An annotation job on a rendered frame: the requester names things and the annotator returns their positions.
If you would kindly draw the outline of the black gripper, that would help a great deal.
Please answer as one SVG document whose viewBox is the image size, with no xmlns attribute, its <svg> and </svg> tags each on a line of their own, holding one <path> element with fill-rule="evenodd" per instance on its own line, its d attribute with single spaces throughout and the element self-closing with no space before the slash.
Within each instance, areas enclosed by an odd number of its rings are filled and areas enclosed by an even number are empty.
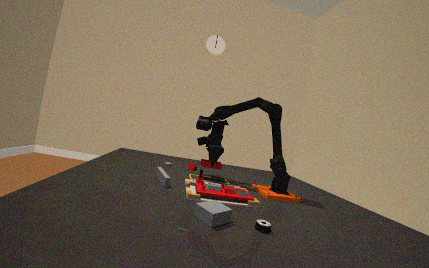
<svg viewBox="0 0 429 268">
<path fill-rule="evenodd" d="M 223 134 L 211 132 L 212 143 L 206 144 L 206 148 L 209 154 L 209 160 L 211 161 L 211 166 L 214 166 L 219 157 L 223 154 L 224 148 L 221 145 Z"/>
</svg>

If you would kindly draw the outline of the black toy tyre with silver hub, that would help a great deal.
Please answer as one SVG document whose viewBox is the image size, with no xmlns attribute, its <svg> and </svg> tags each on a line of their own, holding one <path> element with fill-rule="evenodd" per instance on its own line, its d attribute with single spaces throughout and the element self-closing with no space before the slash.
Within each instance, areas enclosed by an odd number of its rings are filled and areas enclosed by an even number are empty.
<svg viewBox="0 0 429 268">
<path fill-rule="evenodd" d="M 271 230 L 271 223 L 263 219 L 257 219 L 255 229 L 261 233 L 269 233 Z"/>
</svg>

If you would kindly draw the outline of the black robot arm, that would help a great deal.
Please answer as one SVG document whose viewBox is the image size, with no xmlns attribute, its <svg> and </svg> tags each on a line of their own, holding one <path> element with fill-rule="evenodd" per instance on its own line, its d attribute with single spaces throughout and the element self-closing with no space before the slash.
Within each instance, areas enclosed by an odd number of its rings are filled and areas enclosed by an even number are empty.
<svg viewBox="0 0 429 268">
<path fill-rule="evenodd" d="M 235 113 L 246 111 L 259 107 L 264 112 L 268 113 L 271 122 L 272 138 L 273 138 L 273 159 L 270 159 L 270 167 L 275 173 L 275 177 L 271 183 L 273 192 L 277 194 L 287 193 L 289 174 L 286 172 L 287 168 L 282 155 L 282 134 L 281 134 L 281 120 L 282 120 L 282 107 L 279 104 L 273 104 L 261 98 L 255 98 L 232 106 L 219 106 L 214 110 L 209 117 L 199 116 L 196 128 L 199 130 L 223 134 L 224 126 L 229 125 L 227 120 L 220 121 L 230 117 Z M 220 119 L 220 120 L 219 120 Z M 217 121 L 217 122 L 214 122 Z M 213 123 L 213 125 L 212 125 Z M 212 143 L 212 136 L 209 134 L 207 137 L 197 138 L 199 146 Z"/>
</svg>

